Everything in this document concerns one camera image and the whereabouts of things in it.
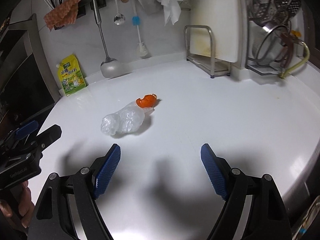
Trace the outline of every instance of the seasoning pouch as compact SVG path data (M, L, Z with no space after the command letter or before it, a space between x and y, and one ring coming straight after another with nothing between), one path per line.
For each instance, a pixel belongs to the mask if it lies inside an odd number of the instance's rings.
M59 65L57 65L57 67L58 77L66 96L71 95L87 86L75 55L71 54L70 56L66 57Z

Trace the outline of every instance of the blue and white brush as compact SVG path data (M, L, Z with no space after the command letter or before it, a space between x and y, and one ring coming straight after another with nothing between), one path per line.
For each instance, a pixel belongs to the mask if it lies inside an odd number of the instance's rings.
M219 159L207 143L201 147L201 160L209 175L212 186L217 195L221 196L223 200L227 200L229 192L227 190L226 176L228 175L227 171L221 166Z
M111 180L113 173L118 166L121 158L121 150L119 145L114 144L106 156L97 158L91 165L90 169L94 170L94 190L93 196L97 199L104 194Z
M146 55L148 55L148 50L147 50L146 46L144 45L144 43L141 41L141 37L140 37L140 30L139 30L140 18L137 15L136 0L131 0L131 4L132 4L132 8L133 8L132 24L133 24L133 26L137 27L138 37L139 37L137 53L140 57L145 57Z

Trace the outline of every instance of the metal strainer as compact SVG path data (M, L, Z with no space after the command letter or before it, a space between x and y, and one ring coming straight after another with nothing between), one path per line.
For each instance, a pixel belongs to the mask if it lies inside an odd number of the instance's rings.
M270 21L287 24L296 15L301 6L301 0L247 0L251 20L264 26Z

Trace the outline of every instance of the human hand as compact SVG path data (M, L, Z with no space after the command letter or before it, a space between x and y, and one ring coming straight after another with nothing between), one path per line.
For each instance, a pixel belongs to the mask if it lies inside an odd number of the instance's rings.
M24 228L27 228L30 224L33 210L35 209L35 205L31 201L31 191L28 188L28 181L21 183L23 191L21 193L20 203L19 203L19 213L22 216L21 224ZM0 209L5 217L12 217L12 210L7 202L0 203Z

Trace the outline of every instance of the brown rag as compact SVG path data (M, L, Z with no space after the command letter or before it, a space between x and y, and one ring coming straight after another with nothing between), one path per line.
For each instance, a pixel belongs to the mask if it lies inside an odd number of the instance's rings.
M80 0L66 0L44 16L47 27L62 27L76 22Z

